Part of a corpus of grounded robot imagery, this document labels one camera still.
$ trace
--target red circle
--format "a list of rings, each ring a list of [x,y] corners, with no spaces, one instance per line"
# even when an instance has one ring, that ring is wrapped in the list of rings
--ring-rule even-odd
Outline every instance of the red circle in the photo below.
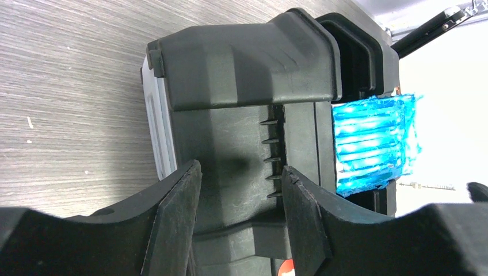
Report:
[[[290,273],[292,271],[295,272],[295,266],[293,265],[293,260],[292,259],[286,260],[281,264],[280,269],[278,270],[278,276],[293,276],[295,275],[295,273],[291,275],[285,274],[285,273]]]

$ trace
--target red sticker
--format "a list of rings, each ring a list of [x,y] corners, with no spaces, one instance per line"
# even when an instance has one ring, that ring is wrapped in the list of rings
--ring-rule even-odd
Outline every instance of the red sticker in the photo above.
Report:
[[[293,266],[293,260],[286,260],[281,264],[278,270],[278,276],[295,276],[295,267]]]

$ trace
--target wood grain surface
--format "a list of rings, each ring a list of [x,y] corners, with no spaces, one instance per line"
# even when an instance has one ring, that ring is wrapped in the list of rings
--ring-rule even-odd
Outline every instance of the wood grain surface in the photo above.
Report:
[[[344,0],[2,0],[0,205],[90,214],[155,183],[146,44],[297,6],[375,24]]]

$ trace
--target blue plastic bag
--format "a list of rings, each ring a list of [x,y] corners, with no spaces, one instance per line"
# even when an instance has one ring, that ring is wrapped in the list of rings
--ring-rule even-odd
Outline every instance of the blue plastic bag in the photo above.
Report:
[[[415,132],[415,95],[371,97],[332,109],[337,194],[382,189],[412,173],[421,148]]]

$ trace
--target blue plastic package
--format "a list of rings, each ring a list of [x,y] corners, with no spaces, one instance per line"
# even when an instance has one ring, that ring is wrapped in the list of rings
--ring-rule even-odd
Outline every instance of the blue plastic package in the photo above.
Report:
[[[334,106],[337,194],[383,189],[412,173],[421,148],[415,132],[415,95],[371,97]]]

